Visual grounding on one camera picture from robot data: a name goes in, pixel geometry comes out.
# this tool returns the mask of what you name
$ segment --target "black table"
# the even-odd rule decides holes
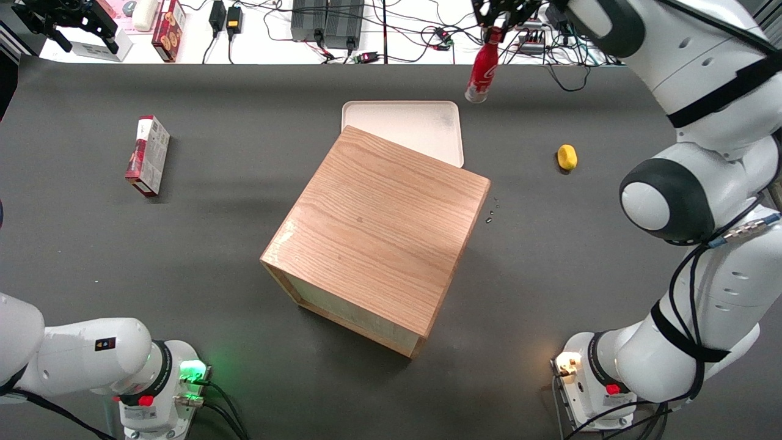
[[[25,59],[0,124],[0,289],[48,325],[134,316],[156,338],[191,343],[255,439],[553,440],[548,359],[578,331],[642,319],[683,255],[633,227],[618,201],[625,173],[673,131],[625,68],[595,69],[566,93],[542,67],[504,67],[481,105],[464,100],[468,74]],[[577,85],[583,70],[558,75]],[[499,200],[412,362],[297,308],[258,262],[352,99],[456,102],[465,168],[492,179]],[[143,114],[174,137],[155,200],[123,179]],[[554,166],[562,143],[579,153],[571,175]],[[775,437],[780,333],[777,305],[666,438]],[[55,401],[106,428],[100,397]],[[0,426],[4,439],[92,438],[32,405],[0,408]],[[191,438],[231,435],[201,411]]]

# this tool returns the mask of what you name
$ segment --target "red bottle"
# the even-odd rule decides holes
[[[490,29],[490,32],[489,43],[483,45],[478,56],[475,57],[470,82],[467,83],[467,92],[465,92],[465,98],[475,104],[486,101],[489,86],[494,79],[494,71],[497,70],[500,61],[497,44],[502,40],[502,30],[495,26]]]

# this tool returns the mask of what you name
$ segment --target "yellow object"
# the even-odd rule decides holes
[[[557,151],[557,162],[563,170],[571,171],[576,168],[579,158],[576,156],[576,149],[572,145],[565,144],[559,147]]]

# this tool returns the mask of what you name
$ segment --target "wooden box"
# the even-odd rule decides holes
[[[346,127],[260,260],[298,305],[413,358],[489,186]]]

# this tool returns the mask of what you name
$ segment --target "red and white box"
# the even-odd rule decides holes
[[[127,164],[125,179],[147,197],[160,193],[169,139],[168,131],[153,115],[138,119],[136,149]]]
[[[185,31],[185,11],[178,0],[163,0],[157,15],[155,33],[152,34],[152,46],[166,63],[177,60],[182,32]]]

